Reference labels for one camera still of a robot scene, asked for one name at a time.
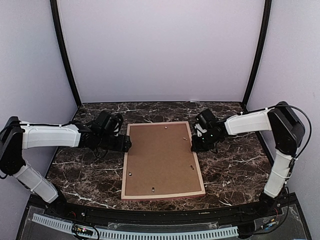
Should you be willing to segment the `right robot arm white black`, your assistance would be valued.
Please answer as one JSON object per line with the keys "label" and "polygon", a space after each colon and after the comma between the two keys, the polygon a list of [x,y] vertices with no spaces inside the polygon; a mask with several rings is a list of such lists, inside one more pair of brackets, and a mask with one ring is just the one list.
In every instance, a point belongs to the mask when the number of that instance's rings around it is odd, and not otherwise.
{"label": "right robot arm white black", "polygon": [[301,144],[306,128],[296,111],[300,112],[301,109],[286,101],[280,101],[266,108],[240,112],[226,118],[218,118],[210,109],[205,109],[195,118],[193,128],[196,134],[191,137],[191,151],[213,151],[219,142],[223,142],[229,136],[272,132],[275,159],[263,193],[275,199],[290,178],[296,160],[305,150]]}

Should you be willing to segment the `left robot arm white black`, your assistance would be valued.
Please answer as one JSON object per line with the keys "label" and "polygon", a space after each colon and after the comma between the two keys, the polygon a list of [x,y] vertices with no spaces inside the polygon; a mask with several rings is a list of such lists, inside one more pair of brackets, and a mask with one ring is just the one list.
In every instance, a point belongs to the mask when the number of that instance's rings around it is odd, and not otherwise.
{"label": "left robot arm white black", "polygon": [[59,147],[126,153],[132,146],[128,135],[120,134],[120,114],[101,114],[88,123],[70,121],[64,124],[31,123],[11,116],[0,132],[0,171],[12,176],[29,191],[50,204],[60,218],[71,213],[61,191],[32,164],[40,164],[44,153]]}

